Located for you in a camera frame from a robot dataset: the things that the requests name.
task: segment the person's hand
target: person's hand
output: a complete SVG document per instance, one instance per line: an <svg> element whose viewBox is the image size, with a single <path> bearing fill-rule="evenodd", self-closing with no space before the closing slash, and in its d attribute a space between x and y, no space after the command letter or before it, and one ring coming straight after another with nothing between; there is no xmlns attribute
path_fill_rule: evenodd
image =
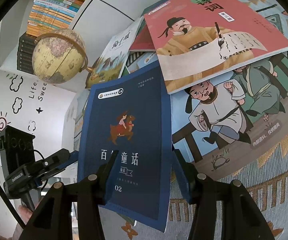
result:
<svg viewBox="0 0 288 240"><path fill-rule="evenodd" d="M237 102L239 103L239 105L243 105L245 103L245 99L242 98L242 99L238 100Z"/></svg>
<svg viewBox="0 0 288 240"><path fill-rule="evenodd" d="M29 210L27 207L20 205L19 208L20 216L25 224L28 223L29 219L31 218L33 212Z"/></svg>
<svg viewBox="0 0 288 240"><path fill-rule="evenodd" d="M232 87L233 87L232 82L225 82L224 83L224 88L226 88L227 90L231 91Z"/></svg>
<svg viewBox="0 0 288 240"><path fill-rule="evenodd" d="M199 122L203 122L203 121L204 121L204 116L200 115L200 116L198 117L198 121L199 121Z"/></svg>

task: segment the pink book cover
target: pink book cover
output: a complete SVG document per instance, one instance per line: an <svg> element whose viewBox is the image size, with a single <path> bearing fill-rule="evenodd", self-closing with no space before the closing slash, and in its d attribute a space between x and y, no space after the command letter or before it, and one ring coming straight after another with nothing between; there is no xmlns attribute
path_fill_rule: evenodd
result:
<svg viewBox="0 0 288 240"><path fill-rule="evenodd" d="M130 47L130 51L155 51L147 25L145 25L142 31L135 38Z"/></svg>
<svg viewBox="0 0 288 240"><path fill-rule="evenodd" d="M288 40L238 0L169 0L144 15L169 94L288 50Z"/></svg>

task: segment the calligraphy brush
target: calligraphy brush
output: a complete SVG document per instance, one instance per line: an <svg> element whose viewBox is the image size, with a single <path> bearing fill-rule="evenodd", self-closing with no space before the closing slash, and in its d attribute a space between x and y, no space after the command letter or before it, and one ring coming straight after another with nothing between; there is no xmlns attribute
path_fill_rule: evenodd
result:
<svg viewBox="0 0 288 240"><path fill-rule="evenodd" d="M217 29L217 32L218 32L218 37L219 37L218 46L219 46L220 48L222 48L222 45L224 44L225 41L224 41L224 39L222 38L222 35L219 34L220 29L219 29L219 27L218 27L217 22L215 22L215 26L216 26L216 29Z"/></svg>

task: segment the white robe illustration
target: white robe illustration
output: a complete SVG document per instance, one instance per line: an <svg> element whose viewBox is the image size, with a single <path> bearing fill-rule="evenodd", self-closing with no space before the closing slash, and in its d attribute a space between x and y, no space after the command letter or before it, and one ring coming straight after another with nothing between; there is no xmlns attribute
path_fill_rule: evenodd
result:
<svg viewBox="0 0 288 240"><path fill-rule="evenodd" d="M232 93L224 88L226 82L233 83ZM246 130L246 119L237 104L238 100L245 98L245 93L235 79L220 83L215 88L217 97L208 104L201 101L191 113L189 121L196 130L208 131L205 120L199 122L199 116L205 113L211 124L210 131L216 132L226 142L232 143L239 138L239 131L243 133Z"/></svg>

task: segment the paper sheet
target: paper sheet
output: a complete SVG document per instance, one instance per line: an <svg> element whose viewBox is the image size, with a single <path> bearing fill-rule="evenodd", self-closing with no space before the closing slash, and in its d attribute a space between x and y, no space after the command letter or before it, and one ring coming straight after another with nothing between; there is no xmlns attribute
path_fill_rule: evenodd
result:
<svg viewBox="0 0 288 240"><path fill-rule="evenodd" d="M225 43L220 48L218 40L210 42L193 51L174 55L158 55L164 80L175 80L191 76L211 69L236 52L245 49L261 49L267 51L263 44L246 32L230 32L222 35Z"/></svg>

